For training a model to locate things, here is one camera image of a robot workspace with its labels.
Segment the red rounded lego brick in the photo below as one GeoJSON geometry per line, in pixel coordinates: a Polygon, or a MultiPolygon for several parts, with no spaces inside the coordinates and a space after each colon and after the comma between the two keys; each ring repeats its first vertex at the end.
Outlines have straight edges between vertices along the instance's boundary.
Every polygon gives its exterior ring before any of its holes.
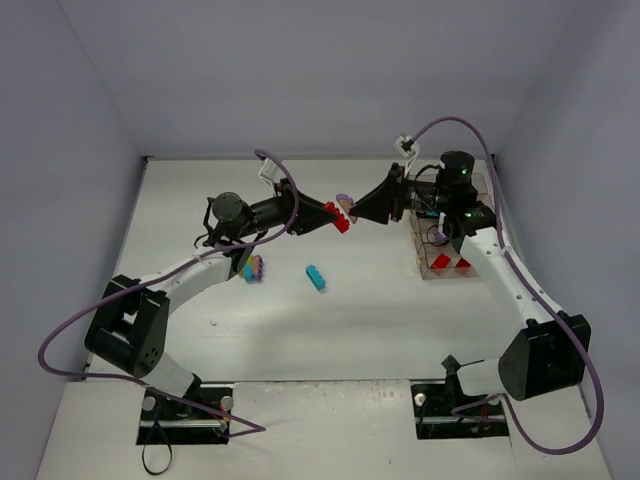
{"type": "Polygon", "coordinates": [[[448,268],[450,263],[451,258],[444,253],[440,253],[430,265],[430,270],[433,271],[436,275],[440,275],[444,270],[448,268]]]}

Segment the small red lego brick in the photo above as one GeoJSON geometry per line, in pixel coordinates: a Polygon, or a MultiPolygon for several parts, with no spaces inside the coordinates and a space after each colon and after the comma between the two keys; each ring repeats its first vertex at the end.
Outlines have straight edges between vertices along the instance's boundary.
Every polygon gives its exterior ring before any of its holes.
{"type": "Polygon", "coordinates": [[[471,264],[468,261],[466,261],[464,258],[460,258],[455,265],[455,271],[459,275],[467,275],[470,270],[471,270],[471,264]]]}

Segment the teal lego base brick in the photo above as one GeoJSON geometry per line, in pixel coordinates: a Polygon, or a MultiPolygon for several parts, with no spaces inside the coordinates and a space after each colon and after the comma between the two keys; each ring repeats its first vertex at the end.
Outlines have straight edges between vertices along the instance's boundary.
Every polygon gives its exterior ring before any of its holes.
{"type": "Polygon", "coordinates": [[[315,265],[308,265],[305,268],[305,273],[317,291],[322,292],[326,289],[326,279],[315,265]]]}

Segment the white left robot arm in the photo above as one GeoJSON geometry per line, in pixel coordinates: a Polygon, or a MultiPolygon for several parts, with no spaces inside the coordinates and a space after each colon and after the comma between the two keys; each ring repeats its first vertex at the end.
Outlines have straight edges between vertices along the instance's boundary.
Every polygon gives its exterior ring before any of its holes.
{"type": "Polygon", "coordinates": [[[264,239],[272,228],[304,235],[343,221],[331,203],[321,203],[296,194],[290,182],[275,184],[273,197],[248,204],[232,192],[207,200],[204,246],[222,248],[222,253],[199,254],[186,268],[172,266],[159,272],[161,282],[113,278],[85,336],[89,352],[145,384],[191,401],[200,400],[200,378],[180,366],[165,351],[169,317],[204,290],[237,276],[253,249],[246,238],[264,239]]]}

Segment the purple orange studded lego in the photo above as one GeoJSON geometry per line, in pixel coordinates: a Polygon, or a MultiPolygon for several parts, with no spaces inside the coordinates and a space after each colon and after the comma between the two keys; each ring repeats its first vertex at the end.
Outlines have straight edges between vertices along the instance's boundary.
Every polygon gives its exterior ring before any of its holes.
{"type": "Polygon", "coordinates": [[[261,281],[264,272],[264,261],[261,255],[255,255],[251,263],[252,278],[261,281]]]}

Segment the teal lego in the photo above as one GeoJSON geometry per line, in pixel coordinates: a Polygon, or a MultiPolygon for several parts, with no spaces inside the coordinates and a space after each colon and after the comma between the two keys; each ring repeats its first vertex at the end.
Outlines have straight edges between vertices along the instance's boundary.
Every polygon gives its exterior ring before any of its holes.
{"type": "Polygon", "coordinates": [[[242,277],[247,283],[252,283],[255,281],[255,276],[253,273],[253,267],[251,265],[245,265],[242,270],[242,277]]]}

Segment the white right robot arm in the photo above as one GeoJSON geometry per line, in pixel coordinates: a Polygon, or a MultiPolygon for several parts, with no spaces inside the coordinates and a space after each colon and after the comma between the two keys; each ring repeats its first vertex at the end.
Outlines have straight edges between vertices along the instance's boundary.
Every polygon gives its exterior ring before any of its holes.
{"type": "Polygon", "coordinates": [[[546,297],[500,238],[496,213],[472,184],[474,164],[471,154],[448,151],[432,182],[408,178],[404,167],[393,164],[383,182],[350,212],[380,224],[400,220],[407,210],[439,213],[449,243],[479,274],[514,328],[499,358],[458,367],[455,375],[465,395],[508,394],[523,401],[574,386],[584,377],[580,353],[589,345],[590,325],[546,297]]]}

